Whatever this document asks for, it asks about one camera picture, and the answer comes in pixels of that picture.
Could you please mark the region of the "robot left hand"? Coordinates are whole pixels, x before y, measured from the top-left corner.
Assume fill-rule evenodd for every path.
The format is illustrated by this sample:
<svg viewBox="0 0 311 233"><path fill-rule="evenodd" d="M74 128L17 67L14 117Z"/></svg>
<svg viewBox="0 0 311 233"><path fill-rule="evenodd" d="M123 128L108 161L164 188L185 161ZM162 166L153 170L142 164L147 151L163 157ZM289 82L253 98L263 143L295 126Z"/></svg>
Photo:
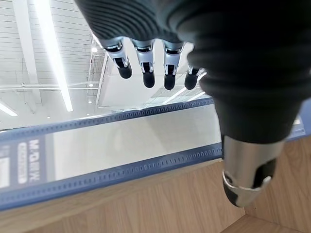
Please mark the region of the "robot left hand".
<svg viewBox="0 0 311 233"><path fill-rule="evenodd" d="M78 0L104 44L118 36L194 45L188 63L219 119L226 196L249 205L274 176L303 102L311 96L308 0Z"/></svg>

